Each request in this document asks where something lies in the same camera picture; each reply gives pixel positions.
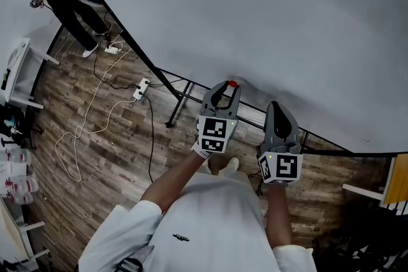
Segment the white t-shirt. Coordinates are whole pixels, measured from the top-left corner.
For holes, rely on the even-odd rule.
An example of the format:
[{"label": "white t-shirt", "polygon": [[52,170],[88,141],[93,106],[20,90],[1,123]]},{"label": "white t-shirt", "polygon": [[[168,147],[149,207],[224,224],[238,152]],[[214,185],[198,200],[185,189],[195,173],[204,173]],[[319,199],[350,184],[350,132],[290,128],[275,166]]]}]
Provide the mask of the white t-shirt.
[{"label": "white t-shirt", "polygon": [[148,201],[130,211],[117,206],[84,250],[79,271],[114,271],[146,245],[154,245],[146,272],[316,271],[305,248],[270,248],[251,186],[201,173],[163,217]]}]

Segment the black pants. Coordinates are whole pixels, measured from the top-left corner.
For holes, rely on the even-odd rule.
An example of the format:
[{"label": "black pants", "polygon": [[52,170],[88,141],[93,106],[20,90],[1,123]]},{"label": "black pants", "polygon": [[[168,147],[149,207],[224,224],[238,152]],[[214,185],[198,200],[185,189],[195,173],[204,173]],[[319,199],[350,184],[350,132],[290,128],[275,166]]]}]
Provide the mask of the black pants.
[{"label": "black pants", "polygon": [[108,31],[102,19],[92,7],[81,3],[79,0],[54,1],[52,9],[63,26],[86,50],[92,50],[98,45],[98,43],[82,27],[75,13],[79,14],[82,17],[82,20],[95,32],[105,33]]}]

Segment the metal frame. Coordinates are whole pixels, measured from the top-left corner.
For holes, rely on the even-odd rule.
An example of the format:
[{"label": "metal frame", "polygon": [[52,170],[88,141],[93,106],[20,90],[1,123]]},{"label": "metal frame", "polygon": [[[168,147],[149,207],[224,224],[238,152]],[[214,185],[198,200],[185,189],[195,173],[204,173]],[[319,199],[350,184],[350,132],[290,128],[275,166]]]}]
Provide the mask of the metal frame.
[{"label": "metal frame", "polygon": [[[206,87],[202,84],[196,83],[192,80],[188,80],[187,78],[184,78],[183,76],[179,76],[177,74],[174,74],[172,72],[166,71],[164,69],[160,69],[158,67],[156,67],[153,62],[147,57],[147,55],[145,54],[145,52],[140,48],[140,46],[137,44],[137,42],[132,38],[132,36],[130,35],[130,33],[128,32],[128,30],[122,25],[122,23],[120,22],[120,20],[117,18],[117,16],[115,15],[115,13],[110,9],[109,5],[106,3],[105,0],[102,0],[103,6],[106,8],[106,10],[109,11],[109,13],[111,14],[111,16],[113,17],[113,19],[116,21],[116,23],[119,25],[119,27],[122,29],[121,32],[121,36],[123,37],[124,41],[132,48],[132,50],[139,56],[139,58],[141,58],[141,60],[146,64],[146,66],[157,76],[157,78],[163,83],[163,85],[176,97],[177,99],[177,104],[173,110],[173,113],[171,114],[171,117],[169,119],[169,121],[166,123],[166,127],[167,128],[171,128],[173,126],[173,119],[177,114],[177,111],[180,108],[181,102],[183,101],[184,98],[186,99],[190,99],[193,101],[196,101],[198,103],[202,103],[202,100],[197,99],[193,96],[190,96],[187,91],[188,88],[193,84],[193,85],[198,85],[200,87],[203,87],[204,89],[209,90],[209,87]],[[176,90],[173,85],[168,81],[168,79],[164,76],[163,73],[167,73],[173,76],[176,76],[178,78],[181,78],[185,81],[187,81],[187,85],[184,88],[183,92]],[[264,110],[260,110],[258,108],[256,108],[255,106],[252,106],[248,103],[242,102],[240,101],[241,104],[246,105],[252,109],[255,109],[257,111],[260,111],[262,113],[266,113]],[[237,116],[237,118],[239,120],[241,120],[242,122],[245,122],[251,126],[257,127],[259,129],[263,130],[263,126],[262,125],[258,125],[244,117],[239,117]],[[322,138],[316,134],[314,134],[313,132],[310,132],[304,128],[299,127],[300,130],[302,130],[303,132],[305,132],[305,136],[303,138],[302,141],[302,147],[301,147],[301,153],[302,154],[315,154],[315,155],[329,155],[329,156],[338,156],[338,157],[395,157],[398,154],[401,153],[408,153],[408,152],[400,152],[400,153],[353,153],[350,152],[349,150],[334,144],[333,142],[326,140],[325,138]],[[306,142],[309,138],[309,135],[313,135],[323,141],[326,141],[332,145],[335,145],[336,147],[339,147],[341,150],[315,150],[309,146],[306,145]]]}]

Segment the t-shirt sleeve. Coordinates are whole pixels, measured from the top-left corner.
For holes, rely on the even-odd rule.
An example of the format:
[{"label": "t-shirt sleeve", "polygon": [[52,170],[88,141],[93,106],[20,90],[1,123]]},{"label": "t-shirt sleeve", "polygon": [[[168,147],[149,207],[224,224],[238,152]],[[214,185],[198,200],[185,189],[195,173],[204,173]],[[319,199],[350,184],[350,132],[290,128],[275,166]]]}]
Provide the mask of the t-shirt sleeve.
[{"label": "t-shirt sleeve", "polygon": [[149,244],[160,220],[160,207],[149,201],[140,201],[129,212],[117,206],[86,246],[79,271],[115,269],[121,260]]},{"label": "t-shirt sleeve", "polygon": [[316,272],[312,253],[301,246],[279,246],[273,254],[281,272]]}]

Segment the clear plastic container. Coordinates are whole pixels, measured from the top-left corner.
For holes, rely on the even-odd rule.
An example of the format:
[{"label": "clear plastic container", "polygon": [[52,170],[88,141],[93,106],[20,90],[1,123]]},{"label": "clear plastic container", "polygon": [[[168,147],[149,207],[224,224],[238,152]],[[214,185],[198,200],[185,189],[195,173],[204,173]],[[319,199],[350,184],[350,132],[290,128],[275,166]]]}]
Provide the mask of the clear plastic container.
[{"label": "clear plastic container", "polygon": [[0,161],[31,164],[31,153],[26,148],[14,148],[0,153]]},{"label": "clear plastic container", "polygon": [[19,194],[33,193],[38,190],[38,182],[31,176],[9,178],[6,180],[6,189]]},{"label": "clear plastic container", "polygon": [[33,195],[31,195],[30,193],[19,194],[16,192],[7,192],[7,198],[9,198],[12,203],[16,203],[19,205],[30,204],[34,201]]}]

